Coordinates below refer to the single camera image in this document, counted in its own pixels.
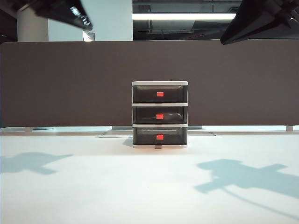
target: white column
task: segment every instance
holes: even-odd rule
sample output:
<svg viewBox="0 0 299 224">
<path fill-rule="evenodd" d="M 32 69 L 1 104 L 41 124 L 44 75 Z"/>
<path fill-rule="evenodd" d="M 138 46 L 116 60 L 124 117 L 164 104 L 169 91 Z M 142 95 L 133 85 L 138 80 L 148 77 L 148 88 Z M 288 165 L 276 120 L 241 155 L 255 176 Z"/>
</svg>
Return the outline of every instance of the white column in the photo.
<svg viewBox="0 0 299 224">
<path fill-rule="evenodd" d="M 48 19 L 38 17 L 30 8 L 17 13 L 18 41 L 38 42 L 48 41 Z"/>
</svg>

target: drawer base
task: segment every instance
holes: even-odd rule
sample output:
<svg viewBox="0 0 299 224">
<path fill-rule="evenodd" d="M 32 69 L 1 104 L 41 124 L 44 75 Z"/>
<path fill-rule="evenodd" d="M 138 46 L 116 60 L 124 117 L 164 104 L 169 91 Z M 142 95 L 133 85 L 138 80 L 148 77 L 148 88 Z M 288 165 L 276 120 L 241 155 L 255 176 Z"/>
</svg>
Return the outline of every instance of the drawer base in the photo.
<svg viewBox="0 0 299 224">
<path fill-rule="evenodd" d="M 153 149 L 163 149 L 163 148 L 187 148 L 188 145 L 133 145 L 134 148 L 153 148 Z"/>
</svg>

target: drawer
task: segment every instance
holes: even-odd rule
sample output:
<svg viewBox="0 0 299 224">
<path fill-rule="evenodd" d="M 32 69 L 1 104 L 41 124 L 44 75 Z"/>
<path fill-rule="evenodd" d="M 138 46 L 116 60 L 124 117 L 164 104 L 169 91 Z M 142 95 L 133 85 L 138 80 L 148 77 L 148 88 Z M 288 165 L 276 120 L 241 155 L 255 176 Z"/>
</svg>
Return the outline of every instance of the drawer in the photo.
<svg viewBox="0 0 299 224">
<path fill-rule="evenodd" d="M 133 145 L 187 145 L 187 127 L 133 128 Z"/>
<path fill-rule="evenodd" d="M 187 103 L 187 85 L 135 85 L 133 103 Z"/>
<path fill-rule="evenodd" d="M 133 107 L 133 124 L 187 124 L 187 117 L 187 106 Z"/>
</svg>

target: ceiling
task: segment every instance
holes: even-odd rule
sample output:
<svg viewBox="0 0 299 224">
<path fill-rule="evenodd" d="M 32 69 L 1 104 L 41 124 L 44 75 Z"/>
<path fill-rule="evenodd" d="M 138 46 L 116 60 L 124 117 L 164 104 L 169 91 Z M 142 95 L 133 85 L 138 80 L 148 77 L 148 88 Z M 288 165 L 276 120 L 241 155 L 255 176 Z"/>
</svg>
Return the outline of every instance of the ceiling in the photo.
<svg viewBox="0 0 299 224">
<path fill-rule="evenodd" d="M 236 13 L 240 0 L 133 0 L 133 13 Z M 220 39 L 230 21 L 133 21 L 134 40 Z M 299 38 L 292 29 L 259 33 L 254 38 Z"/>
</svg>

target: drawer handle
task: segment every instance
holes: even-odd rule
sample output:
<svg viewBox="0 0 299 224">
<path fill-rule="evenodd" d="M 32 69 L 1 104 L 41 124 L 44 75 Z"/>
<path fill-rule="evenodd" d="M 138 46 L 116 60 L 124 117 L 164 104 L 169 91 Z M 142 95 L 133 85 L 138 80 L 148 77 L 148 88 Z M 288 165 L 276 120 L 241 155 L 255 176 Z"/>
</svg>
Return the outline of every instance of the drawer handle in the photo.
<svg viewBox="0 0 299 224">
<path fill-rule="evenodd" d="M 156 119 L 164 119 L 164 114 L 162 114 L 162 113 L 157 113 L 157 114 L 156 114 Z"/>
<path fill-rule="evenodd" d="M 157 92 L 157 97 L 164 97 L 164 92 Z"/>
<path fill-rule="evenodd" d="M 164 140 L 164 134 L 157 134 L 157 140 Z"/>
</svg>

